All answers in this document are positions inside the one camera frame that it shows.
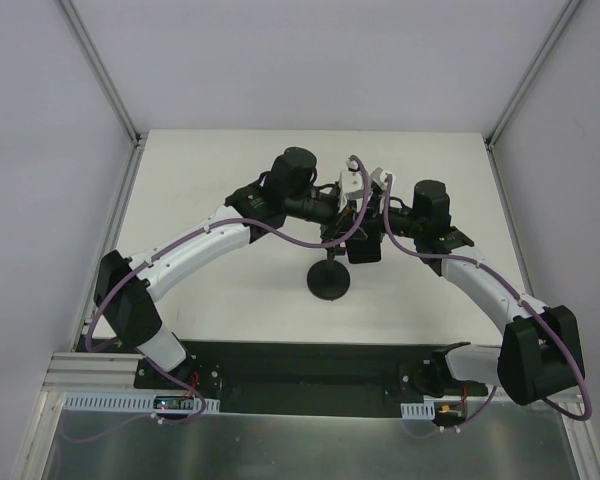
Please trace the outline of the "black smartphone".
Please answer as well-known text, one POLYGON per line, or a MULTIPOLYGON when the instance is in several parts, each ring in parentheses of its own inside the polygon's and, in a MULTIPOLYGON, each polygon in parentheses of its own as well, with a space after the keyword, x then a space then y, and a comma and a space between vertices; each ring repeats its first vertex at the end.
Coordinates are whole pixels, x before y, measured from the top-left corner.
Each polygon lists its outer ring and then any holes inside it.
POLYGON ((380 262, 382 234, 371 232, 364 239, 350 238, 346 241, 346 253, 350 264, 370 264, 380 262))

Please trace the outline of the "black phone stand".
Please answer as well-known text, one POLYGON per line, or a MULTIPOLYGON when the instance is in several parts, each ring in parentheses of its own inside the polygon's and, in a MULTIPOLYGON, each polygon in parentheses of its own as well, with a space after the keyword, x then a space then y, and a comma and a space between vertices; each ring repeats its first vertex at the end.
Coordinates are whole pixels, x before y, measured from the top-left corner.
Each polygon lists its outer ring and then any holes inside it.
POLYGON ((347 293, 351 277, 346 266, 337 260, 345 252, 344 247, 330 248, 324 260, 309 268, 306 283, 312 295, 321 300, 335 301, 347 293))

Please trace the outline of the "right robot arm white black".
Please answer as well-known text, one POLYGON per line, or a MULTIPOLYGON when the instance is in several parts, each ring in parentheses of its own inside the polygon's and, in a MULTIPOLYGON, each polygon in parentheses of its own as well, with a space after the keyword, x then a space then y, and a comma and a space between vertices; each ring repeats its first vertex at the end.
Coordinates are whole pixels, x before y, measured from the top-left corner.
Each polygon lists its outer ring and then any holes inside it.
POLYGON ((427 380, 441 394, 465 381, 501 387, 519 405, 548 401, 569 388, 590 401, 575 314, 519 291, 491 266, 473 241, 451 224, 443 183, 425 180, 411 208, 390 205, 393 181, 383 182, 383 231, 392 243, 413 240, 409 254, 455 285, 486 314, 502 336, 498 347, 459 342, 434 352, 427 380))

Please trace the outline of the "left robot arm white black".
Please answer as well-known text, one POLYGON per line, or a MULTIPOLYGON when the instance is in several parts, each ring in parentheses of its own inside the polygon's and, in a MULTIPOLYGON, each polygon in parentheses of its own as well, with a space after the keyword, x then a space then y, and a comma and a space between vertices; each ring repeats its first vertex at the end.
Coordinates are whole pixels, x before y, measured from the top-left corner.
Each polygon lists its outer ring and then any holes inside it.
POLYGON ((116 339, 139 352, 168 388, 193 387, 196 362, 164 324, 157 302, 192 273, 267 234, 312 248, 312 243, 282 233, 289 217, 321 226, 318 249, 350 240, 361 229, 371 193, 362 161, 351 156, 327 195, 316 187, 316 176, 316 156, 288 147, 269 170, 180 236, 128 257, 117 250, 107 253, 99 265, 91 322, 105 319, 116 339))

